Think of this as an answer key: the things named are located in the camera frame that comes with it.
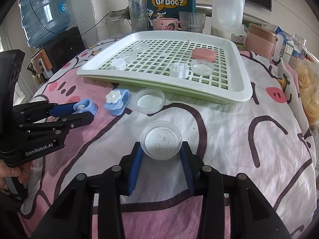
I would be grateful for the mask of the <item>person's left hand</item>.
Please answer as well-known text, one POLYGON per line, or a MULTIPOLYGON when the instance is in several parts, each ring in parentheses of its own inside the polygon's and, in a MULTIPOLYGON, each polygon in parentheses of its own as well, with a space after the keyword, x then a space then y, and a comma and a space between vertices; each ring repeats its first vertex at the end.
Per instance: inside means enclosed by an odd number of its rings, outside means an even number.
POLYGON ((31 162, 20 167, 10 168, 3 160, 0 161, 0 189, 8 190, 6 177, 17 177, 21 184, 27 185, 30 178, 31 162))

